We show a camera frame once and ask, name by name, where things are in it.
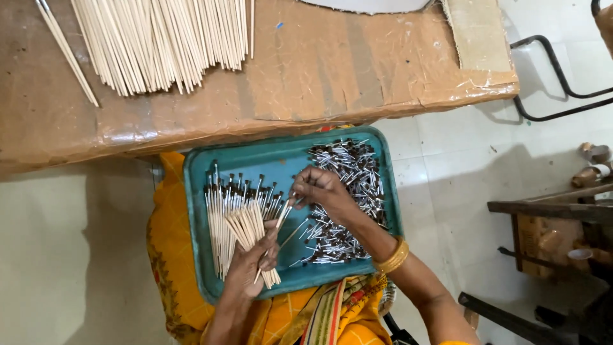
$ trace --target table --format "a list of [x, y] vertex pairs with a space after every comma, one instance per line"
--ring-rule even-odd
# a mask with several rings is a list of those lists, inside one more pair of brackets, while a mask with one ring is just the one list
[[191, 95], [174, 90], [122, 98], [95, 75], [70, 0], [49, 0], [49, 6], [101, 108], [83, 94], [35, 2], [6, 0], [0, 14], [3, 174], [298, 135], [519, 92], [512, 67], [460, 69], [440, 4], [410, 14], [359, 15], [266, 0], [256, 4], [255, 59], [242, 72], [211, 70]]

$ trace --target woman's hand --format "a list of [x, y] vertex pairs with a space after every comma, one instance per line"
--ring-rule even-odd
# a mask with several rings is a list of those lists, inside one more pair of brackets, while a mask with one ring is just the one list
[[348, 227], [356, 217], [364, 214], [338, 175], [332, 171], [307, 166], [296, 175], [291, 190], [295, 193], [290, 198], [294, 199], [293, 203], [295, 199], [303, 198], [294, 208], [301, 209], [304, 205], [318, 203], [323, 206], [333, 222], [344, 227]]
[[262, 276], [253, 281], [259, 268], [263, 271], [270, 271], [276, 267], [279, 244], [276, 242], [277, 231], [275, 231], [276, 219], [264, 222], [267, 234], [256, 243], [248, 252], [236, 242], [234, 256], [230, 263], [230, 269], [226, 276], [223, 294], [232, 299], [252, 300], [264, 287]]

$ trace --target teal plastic tray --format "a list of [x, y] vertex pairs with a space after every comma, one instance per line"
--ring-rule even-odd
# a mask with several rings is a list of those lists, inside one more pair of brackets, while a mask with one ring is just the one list
[[[212, 161], [217, 159], [219, 175], [228, 181], [229, 174], [243, 173], [243, 180], [257, 182], [264, 174], [263, 186], [276, 182], [275, 191], [283, 191], [284, 199], [292, 184], [292, 176], [312, 162], [307, 150], [314, 145], [327, 144], [337, 139], [362, 141], [375, 149], [379, 158], [380, 176], [386, 196], [385, 210], [390, 232], [402, 235], [398, 195], [392, 170], [392, 159], [385, 137], [376, 128], [359, 126], [343, 130], [313, 133], [298, 137], [270, 138], [241, 144], [226, 144], [193, 149], [183, 163], [185, 193], [187, 195], [189, 227], [191, 230], [196, 281], [202, 297], [215, 304], [221, 296], [224, 283], [215, 275], [211, 239], [208, 230], [207, 208], [204, 203], [204, 187], [207, 170], [212, 170]], [[308, 207], [293, 210], [279, 231], [278, 242], [282, 243], [310, 214]], [[370, 259], [351, 260], [349, 263], [322, 265], [308, 264], [288, 267], [302, 257], [309, 257], [312, 250], [305, 248], [304, 239], [294, 236], [282, 249], [276, 267], [281, 284], [272, 289], [263, 289], [258, 299], [270, 298], [280, 293], [292, 292], [340, 280], [346, 276], [368, 274], [375, 271]]]

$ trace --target gold bangle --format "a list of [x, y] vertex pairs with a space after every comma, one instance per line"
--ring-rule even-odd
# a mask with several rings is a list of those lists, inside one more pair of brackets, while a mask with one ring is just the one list
[[392, 256], [382, 263], [373, 260], [373, 266], [383, 274], [396, 270], [409, 256], [409, 245], [406, 243], [405, 239], [402, 236], [394, 236], [394, 238], [398, 241], [398, 246]]

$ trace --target woman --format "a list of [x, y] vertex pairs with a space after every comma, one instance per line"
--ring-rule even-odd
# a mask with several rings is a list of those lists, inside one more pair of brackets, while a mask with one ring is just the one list
[[[186, 248], [191, 248], [189, 236], [185, 236], [189, 225], [182, 213], [184, 207], [186, 211], [185, 201], [181, 201], [185, 194], [183, 188], [175, 188], [183, 181], [182, 156], [166, 153], [162, 161], [167, 176], [156, 191], [148, 246], [167, 314], [167, 330], [180, 343], [283, 345], [299, 340], [301, 344], [390, 345], [377, 313], [387, 275], [417, 307], [432, 344], [479, 345], [458, 304], [432, 271], [409, 252], [403, 240], [390, 236], [359, 209], [336, 174], [312, 166], [296, 175], [292, 184], [295, 197], [302, 198], [295, 208], [310, 203], [323, 206], [335, 223], [358, 239], [385, 274], [349, 277], [254, 301], [263, 287], [261, 279], [253, 283], [258, 267], [270, 270], [276, 265], [278, 244], [276, 236], [269, 235], [249, 252], [237, 247], [218, 304], [213, 307], [203, 302], [192, 278], [191, 251], [185, 254]], [[180, 215], [178, 220], [173, 221], [170, 212]], [[261, 258], [266, 251], [268, 255]]]

